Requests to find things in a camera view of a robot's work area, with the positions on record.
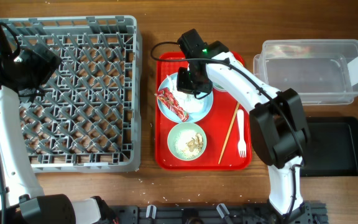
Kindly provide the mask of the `white napkin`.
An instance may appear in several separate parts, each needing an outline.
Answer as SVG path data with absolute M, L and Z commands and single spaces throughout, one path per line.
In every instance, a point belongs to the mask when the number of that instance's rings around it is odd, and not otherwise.
M 177 90 L 177 80 L 172 79 L 171 75 L 167 75 L 169 89 L 173 93 L 174 97 L 178 101 L 179 105 L 187 113 L 200 113 L 205 105 L 205 100 L 197 100 L 194 95 L 183 93 Z

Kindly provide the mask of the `light blue plate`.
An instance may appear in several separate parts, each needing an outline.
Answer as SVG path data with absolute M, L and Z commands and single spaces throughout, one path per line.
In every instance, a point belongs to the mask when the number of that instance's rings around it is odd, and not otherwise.
M 183 93 L 177 90 L 177 73 L 167 75 L 164 81 L 160 84 L 158 91 L 167 88 L 173 93 L 179 106 L 188 113 L 189 118 L 186 122 L 195 123 L 203 119 L 211 110 L 213 105 L 213 93 L 201 93 L 198 98 L 204 96 L 203 99 L 197 100 L 194 95 Z

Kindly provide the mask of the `red snack wrapper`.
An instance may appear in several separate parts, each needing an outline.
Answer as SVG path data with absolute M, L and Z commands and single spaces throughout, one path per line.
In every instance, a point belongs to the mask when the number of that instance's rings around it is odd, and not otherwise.
M 155 96 L 162 104 L 173 112 L 182 122 L 189 119 L 189 114 L 179 105 L 169 88 L 163 88 L 156 92 Z

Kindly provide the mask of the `green bowl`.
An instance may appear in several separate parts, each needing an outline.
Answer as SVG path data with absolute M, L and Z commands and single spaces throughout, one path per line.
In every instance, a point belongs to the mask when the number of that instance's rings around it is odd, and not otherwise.
M 207 137 L 195 123 L 179 123 L 169 132 L 167 146 L 171 154 L 181 161 L 193 161 L 206 150 Z

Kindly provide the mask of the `rice and food scraps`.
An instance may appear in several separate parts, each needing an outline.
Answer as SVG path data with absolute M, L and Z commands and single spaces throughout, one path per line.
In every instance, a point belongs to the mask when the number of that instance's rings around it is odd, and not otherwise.
M 192 129 L 181 131 L 174 143 L 176 152 L 185 159 L 196 157 L 204 145 L 203 136 Z

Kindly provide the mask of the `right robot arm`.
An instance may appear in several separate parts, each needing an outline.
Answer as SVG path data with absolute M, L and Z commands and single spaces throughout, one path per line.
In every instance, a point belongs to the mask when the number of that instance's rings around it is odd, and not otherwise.
M 178 90 L 203 98 L 217 84 L 247 111 L 252 147 L 268 167 L 268 202 L 282 221 L 295 220 L 303 206 L 300 167 L 310 141 L 298 93 L 259 80 L 224 44 L 207 44 L 195 29 L 182 34 L 177 44 L 188 62 L 188 68 L 178 71 Z

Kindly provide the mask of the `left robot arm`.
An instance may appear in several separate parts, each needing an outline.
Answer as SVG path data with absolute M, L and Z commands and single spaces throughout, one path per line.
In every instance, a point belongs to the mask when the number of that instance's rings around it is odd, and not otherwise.
M 25 148 L 19 105 L 44 96 L 43 85 L 61 58 L 37 44 L 11 48 L 11 28 L 0 22 L 0 223 L 118 223 L 99 196 L 72 202 L 66 195 L 45 195 Z

